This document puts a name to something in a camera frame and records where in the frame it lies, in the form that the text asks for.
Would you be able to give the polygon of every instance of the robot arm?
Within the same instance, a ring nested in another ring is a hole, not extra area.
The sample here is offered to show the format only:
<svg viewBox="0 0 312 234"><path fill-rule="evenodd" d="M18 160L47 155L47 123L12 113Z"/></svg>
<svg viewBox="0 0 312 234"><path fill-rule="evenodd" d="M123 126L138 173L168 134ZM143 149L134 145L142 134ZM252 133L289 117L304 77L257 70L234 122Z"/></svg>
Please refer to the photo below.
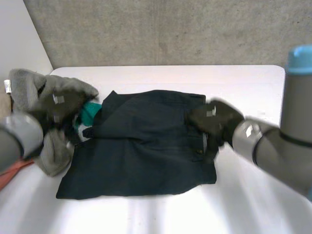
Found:
<svg viewBox="0 0 312 234"><path fill-rule="evenodd" d="M0 122L0 173L40 149L49 129L71 121L89 98L81 91L54 92L33 110L14 113Z"/></svg>
<svg viewBox="0 0 312 234"><path fill-rule="evenodd" d="M188 121L312 201L312 45L290 51L286 72L280 128L216 100L191 110Z"/></svg>

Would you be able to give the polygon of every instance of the gray wall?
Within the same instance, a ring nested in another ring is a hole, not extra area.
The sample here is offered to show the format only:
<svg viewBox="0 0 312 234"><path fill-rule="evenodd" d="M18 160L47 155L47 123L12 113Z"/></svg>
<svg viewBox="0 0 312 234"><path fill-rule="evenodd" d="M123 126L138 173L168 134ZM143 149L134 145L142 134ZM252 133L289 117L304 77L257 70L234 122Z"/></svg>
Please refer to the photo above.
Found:
<svg viewBox="0 0 312 234"><path fill-rule="evenodd" d="M54 68L275 64L312 43L312 0L24 0Z"/></svg>

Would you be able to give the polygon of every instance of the tag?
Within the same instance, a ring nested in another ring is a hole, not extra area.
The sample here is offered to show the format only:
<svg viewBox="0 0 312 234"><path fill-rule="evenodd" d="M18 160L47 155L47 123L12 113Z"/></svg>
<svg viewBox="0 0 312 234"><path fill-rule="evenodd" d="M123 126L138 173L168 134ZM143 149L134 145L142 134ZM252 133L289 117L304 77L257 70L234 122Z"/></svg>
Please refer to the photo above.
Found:
<svg viewBox="0 0 312 234"><path fill-rule="evenodd" d="M5 87L5 92L6 92L7 94L12 93L11 80L6 79L6 80L4 81L4 87Z"/></svg>

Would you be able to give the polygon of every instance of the blue cap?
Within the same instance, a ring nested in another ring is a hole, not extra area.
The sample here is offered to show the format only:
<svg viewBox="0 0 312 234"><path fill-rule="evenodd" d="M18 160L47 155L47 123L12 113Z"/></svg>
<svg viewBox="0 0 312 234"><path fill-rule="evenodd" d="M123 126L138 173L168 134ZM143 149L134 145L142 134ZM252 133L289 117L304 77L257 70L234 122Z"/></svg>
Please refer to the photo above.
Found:
<svg viewBox="0 0 312 234"><path fill-rule="evenodd" d="M286 72L290 75L312 75L312 44L299 45L289 51Z"/></svg>

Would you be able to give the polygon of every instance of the dark navy pants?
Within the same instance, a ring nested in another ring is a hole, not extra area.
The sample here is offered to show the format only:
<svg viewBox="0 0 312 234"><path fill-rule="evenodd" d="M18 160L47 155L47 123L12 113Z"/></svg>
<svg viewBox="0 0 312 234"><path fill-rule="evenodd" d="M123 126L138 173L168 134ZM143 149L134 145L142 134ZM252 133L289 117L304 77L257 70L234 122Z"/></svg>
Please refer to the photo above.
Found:
<svg viewBox="0 0 312 234"><path fill-rule="evenodd" d="M203 95L174 91L113 91L84 132L91 139L75 147L57 198L180 194L215 183L214 164L203 163L203 133L184 120L203 103Z"/></svg>

